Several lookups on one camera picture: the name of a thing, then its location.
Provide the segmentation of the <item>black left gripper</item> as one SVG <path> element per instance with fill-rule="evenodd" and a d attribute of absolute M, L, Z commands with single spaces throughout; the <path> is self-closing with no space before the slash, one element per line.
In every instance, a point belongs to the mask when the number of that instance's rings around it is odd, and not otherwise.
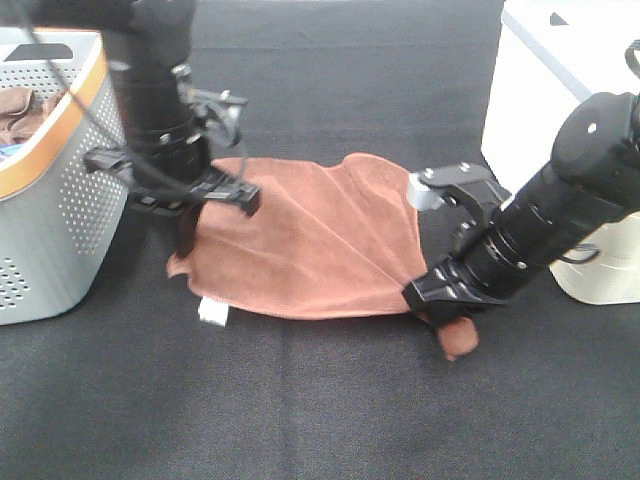
<path fill-rule="evenodd" d="M 184 258 L 194 248 L 201 205 L 233 205 L 247 216 L 260 207 L 260 187 L 212 165 L 210 153 L 210 142 L 201 134 L 176 140 L 168 134 L 135 135 L 125 144 L 87 151 L 83 164 L 88 174 L 117 180 L 145 211 L 181 212 L 175 221 L 176 254 Z"/>

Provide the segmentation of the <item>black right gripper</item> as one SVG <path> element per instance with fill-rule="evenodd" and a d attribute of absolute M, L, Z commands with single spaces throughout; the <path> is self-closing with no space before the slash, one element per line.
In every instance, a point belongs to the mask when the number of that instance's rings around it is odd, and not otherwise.
<path fill-rule="evenodd" d="M 507 303 L 479 288 L 462 265 L 451 258 L 411 280 L 404 287 L 402 296 L 409 309 L 422 313 L 434 328 Z"/>

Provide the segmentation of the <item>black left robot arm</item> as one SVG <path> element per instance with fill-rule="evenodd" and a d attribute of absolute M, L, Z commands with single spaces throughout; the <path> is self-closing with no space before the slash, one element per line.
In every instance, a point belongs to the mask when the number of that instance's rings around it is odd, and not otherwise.
<path fill-rule="evenodd" d="M 239 118 L 246 99 L 194 88 L 189 57 L 194 1 L 15 1 L 29 34 L 38 27 L 100 33 L 124 140 L 108 139 L 83 156 L 85 170 L 123 184 L 140 210 L 172 218 L 176 252 L 188 256 L 204 205 L 234 205 L 246 215 L 260 189 L 242 172 L 212 164 L 211 148 L 242 145 Z"/>

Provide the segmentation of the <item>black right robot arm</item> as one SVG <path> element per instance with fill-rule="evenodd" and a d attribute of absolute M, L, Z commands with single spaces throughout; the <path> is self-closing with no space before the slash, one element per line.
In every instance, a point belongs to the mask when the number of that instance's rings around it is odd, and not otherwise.
<path fill-rule="evenodd" d="M 639 209 L 639 97 L 596 93 L 564 121 L 549 161 L 516 193 L 477 164 L 409 176 L 418 211 L 463 207 L 449 253 L 402 295 L 435 326 L 508 303 L 601 226 Z"/>

